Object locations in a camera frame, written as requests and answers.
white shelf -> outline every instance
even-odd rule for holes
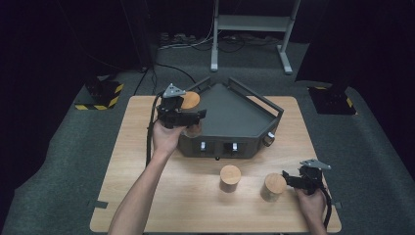
[[[289,17],[218,16],[218,29],[246,31],[286,31]]]

hand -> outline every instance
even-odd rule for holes
[[[172,129],[165,128],[158,120],[153,128],[154,152],[169,157],[177,147],[179,135],[186,126],[179,126]]]
[[[311,234],[327,234],[323,224],[323,213],[326,209],[326,197],[323,192],[317,189],[314,194],[306,195],[301,189],[295,190],[299,195],[300,209]]]

wooden cylinder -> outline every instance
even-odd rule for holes
[[[232,193],[236,190],[241,171],[234,165],[226,165],[220,171],[220,189],[225,193]]]
[[[287,189],[287,181],[279,173],[266,175],[265,181],[260,190],[260,196],[266,202],[276,202],[278,197]]]
[[[181,106],[182,110],[192,110],[198,107],[199,102],[201,102],[201,97],[198,93],[194,91],[187,91],[183,97],[183,104]]]

black cable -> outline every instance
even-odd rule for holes
[[[206,48],[206,49],[201,49],[201,48],[198,48],[196,46],[192,46],[192,48],[195,49],[195,50],[198,50],[198,51],[210,51],[211,50],[211,45],[209,45],[208,48]]]
[[[58,5],[59,5],[59,8],[60,8],[60,10],[61,10],[61,12],[62,12],[62,15],[64,16],[65,21],[67,22],[68,27],[69,27],[69,29],[70,29],[70,31],[71,31],[71,33],[72,33],[73,37],[75,38],[75,40],[76,40],[76,42],[77,42],[77,44],[78,44],[79,48],[81,49],[81,51],[82,51],[82,52],[83,52],[83,53],[84,53],[87,57],[91,58],[92,60],[94,60],[94,61],[96,61],[96,62],[98,62],[98,63],[101,63],[101,64],[103,64],[103,65],[105,65],[105,66],[108,66],[108,67],[110,67],[110,68],[113,68],[113,69],[117,69],[117,70],[119,70],[119,71],[130,71],[130,70],[123,69],[123,68],[120,68],[120,67],[117,67],[117,66],[113,66],[113,65],[111,65],[111,64],[109,64],[109,63],[106,63],[106,62],[104,62],[104,61],[102,61],[102,60],[100,60],[100,59],[98,59],[98,58],[96,58],[96,57],[92,56],[91,54],[89,54],[89,53],[86,51],[86,49],[82,46],[82,43],[80,42],[80,40],[79,40],[79,38],[78,38],[78,36],[77,36],[77,34],[76,34],[76,32],[75,32],[74,28],[72,27],[72,24],[70,23],[69,18],[68,18],[68,16],[67,16],[67,14],[65,13],[64,8],[62,7],[60,0],[56,0],[56,1],[57,1]]]
[[[157,83],[158,83],[158,78],[157,78],[157,74],[155,69],[153,68],[153,75],[152,75],[152,81],[153,81],[153,91],[152,91],[152,95],[155,94],[156,89],[157,89]]]
[[[244,48],[245,47],[245,40],[242,40],[242,45],[239,47],[239,48],[237,48],[236,50],[233,50],[233,51],[226,51],[226,50],[223,50],[222,48],[220,48],[220,47],[217,47],[221,52],[225,52],[225,53],[234,53],[234,52],[237,52],[237,51],[239,51],[239,50],[241,50],[242,48]]]
[[[272,44],[276,44],[276,43],[280,42],[279,39],[276,39],[276,40],[268,40],[268,41],[265,41],[263,43],[257,44],[257,43],[253,43],[253,42],[262,41],[262,40],[257,40],[255,37],[254,38],[245,38],[244,36],[241,36],[240,34],[237,34],[237,35],[238,35],[239,39],[222,37],[222,38],[220,38],[220,41],[224,41],[227,44],[231,44],[231,45],[235,45],[235,44],[238,44],[238,43],[242,42],[244,46],[267,46],[267,45],[272,45]]]
[[[121,4],[122,11],[124,12],[125,20],[127,21],[127,24],[128,24],[128,29],[129,29],[129,32],[130,32],[130,35],[131,35],[131,39],[132,39],[132,42],[134,43],[135,53],[137,54],[138,60],[140,60],[140,53],[138,52],[138,45],[137,45],[137,42],[135,40],[134,33],[132,32],[131,23],[130,23],[129,18],[127,16],[127,12],[125,10],[124,3],[123,3],[122,0],[119,0],[119,3]]]
[[[153,136],[153,129],[155,126],[154,116],[155,116],[156,104],[157,104],[159,97],[162,95],[163,92],[156,95],[155,101],[153,102],[152,113],[150,115],[149,126],[147,127],[146,167],[147,165],[149,165],[150,160],[152,159],[152,136]]]
[[[196,80],[189,73],[187,73],[184,70],[181,70],[181,69],[173,67],[173,66],[161,65],[159,63],[155,63],[155,64],[160,66],[160,67],[166,67],[166,68],[174,69],[174,70],[177,70],[177,71],[181,71],[181,72],[185,73],[194,83],[196,83]]]
[[[327,229],[327,226],[329,225],[330,216],[332,215],[332,199],[330,198],[330,195],[327,192],[326,188],[324,188],[324,186],[320,186],[320,189],[326,197],[327,212],[326,217],[324,218],[324,227]]]
[[[137,85],[137,87],[135,88],[135,90],[134,90],[134,94],[133,94],[133,95],[136,95],[137,90],[138,90],[138,88],[140,87],[141,82],[143,82],[144,77],[147,75],[147,72],[149,71],[149,69],[150,69],[150,68],[147,68],[147,69],[146,69],[146,71],[144,72],[143,76],[141,76],[141,79],[140,79],[140,81],[138,82],[138,85]]]

power cord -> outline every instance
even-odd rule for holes
[[[135,87],[135,90],[134,90],[133,95],[136,95],[136,94],[137,94],[137,90],[138,90],[138,88],[140,87],[141,82],[143,82],[144,77],[147,75],[147,72],[149,71],[149,69],[150,69],[150,68],[147,68],[147,69],[144,71],[144,74],[141,76],[141,79],[140,79],[140,81],[138,82],[137,87]]]
[[[65,21],[67,22],[68,27],[69,27],[69,29],[70,29],[70,31],[71,31],[71,33],[72,33],[73,37],[74,37],[74,38],[75,38],[75,40],[76,40],[76,43],[78,44],[79,48],[82,50],[82,52],[83,52],[83,53],[84,53],[87,57],[91,58],[92,60],[94,60],[94,61],[96,61],[96,62],[98,62],[98,63],[100,63],[100,64],[102,64],[102,65],[108,66],[108,67],[110,67],[110,68],[113,68],[113,69],[116,69],[116,70],[119,70],[119,71],[131,71],[131,70],[127,70],[127,69],[124,69],[124,68],[120,68],[120,67],[117,67],[117,66],[111,65],[111,64],[109,64],[109,63],[107,63],[107,62],[104,62],[104,61],[102,61],[102,60],[100,60],[100,59],[98,59],[98,58],[96,58],[96,57],[92,56],[92,55],[91,55],[88,51],[86,51],[86,49],[82,46],[82,43],[80,42],[79,37],[77,36],[77,34],[76,34],[76,32],[75,32],[75,30],[74,30],[74,28],[73,28],[72,24],[70,23],[69,18],[68,18],[68,15],[66,14],[66,12],[65,12],[64,8],[62,7],[62,5],[61,5],[61,1],[60,1],[60,0],[56,0],[56,2],[58,3],[59,9],[61,10],[62,15],[64,16]]]
[[[157,82],[158,82],[157,74],[156,74],[156,71],[155,71],[154,68],[153,68],[153,74],[152,74],[152,81],[153,81],[153,91],[152,91],[152,95],[154,95],[155,92],[156,92]]]
[[[154,129],[155,122],[156,122],[156,120],[154,120],[155,109],[156,109],[157,101],[159,97],[161,97],[163,92],[164,91],[156,95],[155,101],[153,102],[152,113],[150,115],[149,126],[147,127],[146,167],[147,165],[149,165],[150,161],[152,160],[152,137],[153,137],[153,129]]]
[[[134,33],[132,32],[131,23],[130,23],[129,18],[127,16],[127,12],[125,11],[124,3],[123,3],[122,0],[119,0],[119,3],[121,4],[122,11],[124,12],[125,20],[127,21],[127,24],[128,24],[128,29],[129,29],[129,32],[130,32],[130,35],[131,35],[131,39],[134,43],[135,53],[137,54],[137,58],[140,60],[140,53],[138,52],[138,45],[137,45],[137,42],[134,38]]]
[[[198,51],[210,51],[211,50],[211,44],[206,44],[208,47],[206,49],[201,49],[198,48],[197,46],[192,46],[193,49],[198,50]]]
[[[186,71],[184,71],[184,70],[181,70],[181,69],[179,69],[179,68],[177,68],[177,67],[173,67],[173,66],[167,66],[167,65],[162,65],[162,64],[159,64],[159,63],[156,63],[156,65],[157,66],[160,66],[160,67],[166,67],[166,68],[170,68],[170,69],[174,69],[174,70],[177,70],[177,71],[181,71],[181,72],[183,72],[184,74],[186,74],[194,83],[196,83],[196,80],[195,80],[195,78],[193,78],[193,76],[191,76],[189,73],[187,73]]]
[[[239,7],[241,5],[241,2],[242,2],[242,0],[239,0],[237,6],[235,7],[235,10],[233,12],[233,15],[235,15],[236,12],[238,11],[238,9],[239,9]],[[209,42],[209,41],[211,41],[213,39],[213,37],[210,37],[210,35],[211,35],[211,31],[213,30],[213,25],[214,25],[214,4],[215,4],[215,2],[213,1],[213,5],[212,5],[213,11],[212,11],[212,15],[211,15],[210,29],[209,29],[208,34],[205,37],[205,39],[203,39],[202,41],[200,41],[198,43],[195,43],[195,44],[185,43],[185,44],[166,45],[166,46],[162,46],[161,48],[159,48],[159,50],[169,49],[169,48],[173,48],[173,49],[183,49],[183,48],[190,48],[190,47],[192,47],[192,48],[194,48],[196,50],[199,50],[199,51],[207,51],[207,50],[209,50],[209,49],[202,50],[202,49],[195,48],[195,47],[198,46],[198,45],[202,45],[204,43],[207,43],[207,42]]]
[[[234,41],[234,40],[232,40],[232,41],[230,41],[231,43],[229,43],[229,41],[226,41],[227,43],[229,43],[229,44],[238,44],[239,42],[242,42],[242,45],[240,45],[240,47],[238,47],[237,49],[235,49],[235,50],[232,50],[232,51],[227,51],[227,50],[223,50],[222,48],[220,48],[219,46],[218,46],[218,50],[219,51],[221,51],[221,52],[225,52],[225,53],[234,53],[234,52],[237,52],[237,51],[239,51],[239,50],[241,50],[242,48],[244,48],[245,47],[245,40],[244,40],[244,38],[242,38],[242,37],[240,37],[241,38],[241,40],[240,41]]]
[[[329,193],[327,192],[327,189],[324,186],[320,187],[320,189],[326,197],[327,211],[326,217],[324,218],[324,227],[326,227],[327,229],[327,226],[329,225],[330,216],[332,215],[332,198],[330,197]]]

